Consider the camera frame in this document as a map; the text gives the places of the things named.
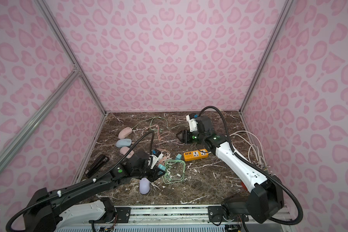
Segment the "lavender wireless mouse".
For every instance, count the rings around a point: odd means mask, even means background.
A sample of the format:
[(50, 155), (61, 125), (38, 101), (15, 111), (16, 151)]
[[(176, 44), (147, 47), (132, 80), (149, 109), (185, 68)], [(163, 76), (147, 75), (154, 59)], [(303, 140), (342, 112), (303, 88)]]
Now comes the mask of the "lavender wireless mouse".
[(142, 195), (146, 195), (150, 192), (150, 181), (147, 178), (142, 178), (139, 181), (139, 191)]

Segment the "teal USB charger adapter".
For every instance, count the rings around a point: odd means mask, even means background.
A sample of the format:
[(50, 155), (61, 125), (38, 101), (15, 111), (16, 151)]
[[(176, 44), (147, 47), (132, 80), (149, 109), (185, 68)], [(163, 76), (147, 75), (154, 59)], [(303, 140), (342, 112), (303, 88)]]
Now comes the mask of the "teal USB charger adapter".
[(177, 156), (176, 156), (176, 160), (182, 160), (182, 155), (181, 154), (177, 154)]
[(162, 172), (166, 172), (166, 167), (164, 166), (164, 165), (162, 165), (162, 164), (159, 164), (158, 165), (158, 168), (162, 171)]

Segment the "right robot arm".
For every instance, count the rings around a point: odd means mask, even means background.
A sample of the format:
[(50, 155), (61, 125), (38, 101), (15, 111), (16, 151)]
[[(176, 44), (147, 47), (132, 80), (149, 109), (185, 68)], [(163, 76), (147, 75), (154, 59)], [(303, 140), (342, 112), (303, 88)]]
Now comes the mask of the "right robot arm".
[[(223, 123), (225, 134), (214, 129), (212, 120), (204, 114), (205, 110), (215, 110)], [(211, 221), (219, 226), (224, 221), (238, 220), (245, 225), (245, 217), (251, 216), (262, 224), (267, 220), (281, 225), (297, 225), (304, 218), (303, 208), (297, 197), (281, 182), (257, 165), (248, 161), (233, 145), (227, 122), (221, 111), (215, 106), (207, 106), (200, 113), (186, 116), (189, 129), (182, 130), (176, 136), (183, 144), (202, 145), (208, 152), (226, 163), (240, 178), (244, 188), (249, 192), (246, 201), (229, 197), (221, 203), (221, 211), (212, 216)], [(287, 194), (297, 208), (295, 219), (282, 220), (274, 215), (284, 205), (284, 195)]]

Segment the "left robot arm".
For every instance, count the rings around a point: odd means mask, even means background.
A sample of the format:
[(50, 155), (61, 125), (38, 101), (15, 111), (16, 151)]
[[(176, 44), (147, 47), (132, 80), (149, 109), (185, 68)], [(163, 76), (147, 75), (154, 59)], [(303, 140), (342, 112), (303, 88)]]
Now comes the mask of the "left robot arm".
[(77, 184), (48, 192), (46, 188), (36, 191), (29, 204), (14, 214), (5, 226), (13, 232), (13, 223), (23, 217), (25, 232), (53, 232), (61, 222), (61, 213), (79, 202), (101, 192), (129, 183), (131, 179), (147, 178), (153, 182), (164, 174), (158, 167), (151, 168), (153, 154), (139, 154), (136, 158), (124, 155), (116, 164), (101, 174), (94, 175)]

